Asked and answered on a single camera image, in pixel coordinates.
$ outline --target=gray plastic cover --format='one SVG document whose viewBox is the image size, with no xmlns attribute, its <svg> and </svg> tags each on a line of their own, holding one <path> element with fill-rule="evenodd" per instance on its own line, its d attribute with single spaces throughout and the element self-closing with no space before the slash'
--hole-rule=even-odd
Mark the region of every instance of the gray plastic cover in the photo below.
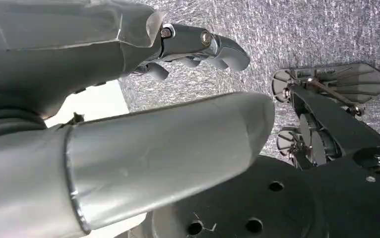
<svg viewBox="0 0 380 238">
<path fill-rule="evenodd" d="M 111 41 L 151 47 L 162 17 L 126 0 L 0 0 L 0 51 Z"/>
<path fill-rule="evenodd" d="M 268 96 L 235 93 L 78 124 L 66 156 L 85 227 L 152 211 L 240 174 L 273 122 Z"/>
</svg>

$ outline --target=hex bolt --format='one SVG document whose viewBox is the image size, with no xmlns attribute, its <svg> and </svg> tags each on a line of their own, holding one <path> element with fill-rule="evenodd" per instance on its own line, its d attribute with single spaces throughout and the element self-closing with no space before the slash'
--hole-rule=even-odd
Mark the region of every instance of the hex bolt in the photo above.
<svg viewBox="0 0 380 238">
<path fill-rule="evenodd" d="M 204 46 L 210 46 L 210 43 L 212 43 L 212 35 L 208 31 L 202 31 L 200 39 Z"/>
<path fill-rule="evenodd" d="M 375 181 L 376 181 L 376 178 L 373 177 L 373 176 L 367 176 L 367 177 L 365 178 L 365 180 L 366 180 L 367 182 L 375 182 Z"/>
</svg>

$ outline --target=metal bracket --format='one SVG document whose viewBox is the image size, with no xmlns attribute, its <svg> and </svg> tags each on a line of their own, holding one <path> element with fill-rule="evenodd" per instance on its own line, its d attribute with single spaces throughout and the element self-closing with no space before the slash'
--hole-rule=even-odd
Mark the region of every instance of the metal bracket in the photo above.
<svg viewBox="0 0 380 238">
<path fill-rule="evenodd" d="M 362 148 L 380 146 L 380 135 L 365 123 L 346 113 L 331 99 L 290 84 L 291 102 L 298 115 L 306 111 L 313 114 L 322 128 L 335 140 L 342 155 Z"/>
</svg>

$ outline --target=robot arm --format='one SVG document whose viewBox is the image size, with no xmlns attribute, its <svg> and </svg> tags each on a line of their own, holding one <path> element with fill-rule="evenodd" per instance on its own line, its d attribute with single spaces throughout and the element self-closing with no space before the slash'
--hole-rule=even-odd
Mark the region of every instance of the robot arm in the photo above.
<svg viewBox="0 0 380 238">
<path fill-rule="evenodd" d="M 0 1 L 0 237 L 81 237 L 251 165 L 274 120 L 262 94 L 46 128 L 69 94 L 159 61 L 250 62 L 228 38 L 161 23 L 141 4 Z"/>
</svg>

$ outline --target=metal rod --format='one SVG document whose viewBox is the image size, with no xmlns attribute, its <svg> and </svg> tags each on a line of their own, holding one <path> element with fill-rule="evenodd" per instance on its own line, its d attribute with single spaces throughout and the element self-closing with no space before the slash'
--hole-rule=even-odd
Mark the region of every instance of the metal rod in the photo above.
<svg viewBox="0 0 380 238">
<path fill-rule="evenodd" d="M 338 92 L 334 91 L 333 89 L 326 87 L 322 83 L 320 83 L 317 79 L 308 79 L 308 83 L 316 86 L 317 88 L 323 90 L 324 92 L 332 95 L 335 97 L 335 99 L 343 102 L 348 107 L 354 107 L 355 103 L 353 103 L 351 100 L 345 98 L 343 95 L 339 94 Z"/>
</svg>

